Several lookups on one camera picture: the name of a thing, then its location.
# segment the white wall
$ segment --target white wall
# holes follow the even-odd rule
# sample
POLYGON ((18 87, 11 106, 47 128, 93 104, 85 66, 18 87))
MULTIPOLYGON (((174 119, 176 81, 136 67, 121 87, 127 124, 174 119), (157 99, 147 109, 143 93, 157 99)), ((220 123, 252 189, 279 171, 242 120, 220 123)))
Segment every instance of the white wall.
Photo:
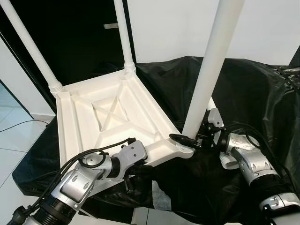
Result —
MULTIPOLYGON (((128 0, 137 62, 203 56, 218 0, 128 0)), ((300 45, 300 0, 246 0, 227 58, 288 65, 300 45)))
POLYGON ((0 38, 0 79, 35 119, 55 114, 0 38))

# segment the wire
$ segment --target wire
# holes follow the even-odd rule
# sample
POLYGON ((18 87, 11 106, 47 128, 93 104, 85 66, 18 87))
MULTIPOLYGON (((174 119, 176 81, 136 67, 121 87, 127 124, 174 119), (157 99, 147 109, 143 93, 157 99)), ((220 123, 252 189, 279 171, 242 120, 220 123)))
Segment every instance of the wire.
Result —
POLYGON ((79 158, 79 159, 78 159, 78 162, 79 162, 80 165, 82 165, 83 167, 90 168, 90 169, 96 168, 96 167, 98 167, 98 166, 101 166, 101 165, 105 162, 106 155, 108 155, 108 153, 105 153, 105 152, 103 152, 102 150, 99 150, 99 152, 100 152, 99 155, 102 155, 103 158, 102 158, 102 160, 101 160, 99 163, 97 163, 97 164, 95 164, 95 165, 88 165, 88 164, 85 164, 85 163, 83 162, 83 158, 79 158))
POLYGON ((45 173, 45 174, 43 174, 43 175, 41 175, 41 176, 39 176, 39 177, 36 177, 35 179, 36 179, 36 180, 40 180, 40 179, 43 179, 43 178, 45 178, 45 177, 50 177, 50 176, 52 176, 52 175, 57 174, 58 172, 59 172, 59 170, 52 171, 52 172, 48 172, 48 173, 45 173))
MULTIPOLYGON (((230 125, 227 125, 227 126, 224 126, 224 127, 216 127, 216 128, 214 128, 214 130, 219 131, 219 130, 224 130, 224 129, 231 128, 231 127, 236 127, 236 126, 242 126, 242 127, 249 128, 252 132, 254 132, 254 134, 256 134, 262 140, 264 146, 266 147, 266 149, 267 149, 268 153, 271 155, 271 157, 274 159, 275 163, 277 163, 278 165, 280 165, 283 168, 283 170, 285 171, 286 175, 288 176, 288 178, 289 178, 289 180, 291 182, 292 188, 293 188, 294 192, 297 195, 298 192, 296 191, 297 189, 296 189, 296 186, 295 186, 295 184, 294 184, 294 182, 292 180, 292 176, 291 176, 290 171, 274 155, 274 153, 272 152, 271 147, 269 146, 269 143, 267 142, 267 140, 264 138, 264 136, 256 128, 254 128, 253 126, 251 126, 249 124, 246 124, 246 123, 234 123, 234 124, 230 124, 230 125)), ((249 142, 251 144, 254 144, 254 143, 252 143, 252 140, 248 136, 247 132, 246 132, 246 137, 247 137, 247 139, 249 140, 249 142)), ((258 146, 258 145, 254 145, 254 146, 255 147, 257 146, 257 148, 262 149, 261 144, 260 144, 260 146, 258 146)))
POLYGON ((91 153, 94 153, 94 152, 97 152, 97 151, 103 151, 103 150, 106 150, 106 149, 109 149, 109 148, 113 148, 115 146, 118 146, 118 145, 121 145, 127 141, 129 141, 130 138, 124 140, 124 141, 121 141, 121 142, 118 142, 118 143, 115 143, 115 144, 111 144, 111 145, 108 145, 106 147, 103 147, 103 148, 99 148, 99 149, 90 149, 90 150, 87 150, 87 151, 84 151, 82 153, 79 153, 78 155, 74 156, 73 158, 71 158, 69 161, 67 161, 62 167, 61 169, 59 170, 59 172, 56 174, 56 176, 54 177, 54 179, 52 180, 52 182, 49 184, 49 186, 45 189, 45 191, 41 194, 41 196, 35 201, 35 203, 32 205, 32 206, 29 206, 28 209, 26 209, 24 211, 24 214, 26 216, 29 216, 31 213, 33 213, 35 210, 37 210, 39 207, 40 207, 40 202, 46 197, 48 196, 53 190, 54 188, 59 184, 59 182, 61 181, 61 179, 64 177, 64 175, 66 174, 66 172, 69 170, 69 168, 80 158, 88 155, 88 154, 91 154, 91 153))
POLYGON ((43 122, 43 123, 49 125, 49 123, 47 123, 47 122, 45 122, 45 121, 42 121, 42 120, 28 120, 28 121, 24 121, 24 122, 22 122, 22 123, 18 123, 18 124, 16 124, 16 125, 13 125, 12 127, 6 128, 6 129, 4 129, 4 130, 0 130, 0 132, 6 131, 6 130, 11 129, 11 128, 14 128, 14 127, 16 127, 16 126, 18 126, 18 125, 20 125, 20 124, 23 124, 23 123, 34 122, 34 121, 37 121, 37 122, 43 122))
POLYGON ((258 149, 261 148, 259 145, 255 144, 255 143, 251 140, 251 138, 250 138, 249 135, 248 135, 248 131, 247 131, 247 130, 246 130, 245 135, 246 135, 246 138, 248 139, 248 141, 249 141, 254 147, 256 147, 256 148, 258 148, 258 149))

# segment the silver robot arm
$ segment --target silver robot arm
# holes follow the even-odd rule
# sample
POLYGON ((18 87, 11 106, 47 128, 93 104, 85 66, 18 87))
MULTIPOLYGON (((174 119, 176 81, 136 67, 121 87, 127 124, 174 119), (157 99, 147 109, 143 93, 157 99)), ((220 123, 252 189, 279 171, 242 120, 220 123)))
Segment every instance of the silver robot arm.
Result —
POLYGON ((213 146, 234 157, 259 202, 259 208, 265 215, 267 224, 299 225, 300 200, 262 154, 256 139, 228 133, 222 129, 222 123, 218 109, 213 108, 206 112, 196 140, 176 134, 170 134, 170 138, 195 150, 213 146))
POLYGON ((259 208, 270 225, 300 224, 300 200, 282 181, 274 167, 245 135, 230 133, 225 153, 233 156, 250 189, 256 195, 259 208))
POLYGON ((121 151, 111 157, 107 153, 105 156, 88 154, 63 177, 35 215, 24 222, 20 218, 22 212, 16 212, 8 225, 67 225, 89 197, 96 180, 122 180, 129 168, 146 158, 140 141, 123 145, 121 151))

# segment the cable connector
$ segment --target cable connector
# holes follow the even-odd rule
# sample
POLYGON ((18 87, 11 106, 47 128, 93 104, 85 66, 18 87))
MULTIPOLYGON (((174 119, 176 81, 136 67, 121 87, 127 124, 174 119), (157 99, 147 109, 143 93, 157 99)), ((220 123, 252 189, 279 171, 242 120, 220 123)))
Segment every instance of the cable connector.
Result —
POLYGON ((14 213, 12 220, 8 223, 9 225, 22 225, 25 223, 27 216, 24 213, 25 208, 23 206, 18 207, 14 213))
POLYGON ((188 146, 190 148, 199 149, 201 146, 198 145, 198 142, 194 139, 191 139, 184 135, 177 135, 177 134, 169 134, 169 137, 173 140, 178 142, 179 144, 188 146))

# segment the white floor tile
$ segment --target white floor tile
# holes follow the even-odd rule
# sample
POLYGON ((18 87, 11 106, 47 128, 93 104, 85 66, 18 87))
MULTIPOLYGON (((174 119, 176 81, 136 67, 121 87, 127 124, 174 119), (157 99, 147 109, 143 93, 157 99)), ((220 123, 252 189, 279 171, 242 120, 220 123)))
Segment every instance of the white floor tile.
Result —
POLYGON ((132 224, 146 225, 149 209, 145 207, 135 208, 132 215, 132 224))
POLYGON ((94 219, 91 217, 82 216, 78 214, 76 214, 73 217, 71 223, 69 224, 70 225, 127 225, 124 223, 114 222, 105 219, 94 219))
POLYGON ((20 104, 15 98, 3 87, 0 83, 0 106, 17 107, 20 108, 20 104))
MULTIPOLYGON (((0 130, 20 122, 32 120, 23 109, 14 109, 0 122, 0 130)), ((43 132, 46 124, 38 121, 27 122, 0 133, 0 148, 27 152, 43 132)))
POLYGON ((23 205, 27 207, 33 204, 37 197, 24 196, 22 192, 16 186, 13 177, 10 175, 9 178, 0 188, 0 199, 2 202, 0 210, 0 224, 7 224, 16 208, 23 205))
MULTIPOLYGON (((0 199, 2 207, 0 210, 0 224, 7 224, 16 208, 23 205, 27 207, 33 204, 37 197, 24 196, 16 186, 13 177, 10 175, 0 188, 0 199)), ((104 219, 93 219, 86 216, 76 214, 70 225, 125 225, 123 223, 113 222, 104 219)))
POLYGON ((185 220, 184 218, 168 211, 160 211, 149 209, 147 225, 193 225, 193 223, 185 220))
POLYGON ((10 107, 0 107, 0 122, 13 110, 10 107))
POLYGON ((24 152, 0 149, 0 187, 24 155, 24 152))

